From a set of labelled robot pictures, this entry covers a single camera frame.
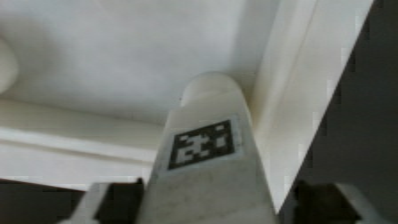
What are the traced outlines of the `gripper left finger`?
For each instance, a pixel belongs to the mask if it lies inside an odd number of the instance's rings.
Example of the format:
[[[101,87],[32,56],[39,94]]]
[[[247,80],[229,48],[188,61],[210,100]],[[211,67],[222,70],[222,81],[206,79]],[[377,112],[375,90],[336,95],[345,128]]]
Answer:
[[[144,180],[94,183],[73,214],[59,224],[135,224]]]

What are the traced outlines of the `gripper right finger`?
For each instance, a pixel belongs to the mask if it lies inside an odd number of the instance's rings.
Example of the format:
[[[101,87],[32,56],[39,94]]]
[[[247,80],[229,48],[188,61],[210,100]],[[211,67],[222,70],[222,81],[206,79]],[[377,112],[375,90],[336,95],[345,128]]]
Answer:
[[[281,224],[391,224],[359,188],[300,180],[279,210]]]

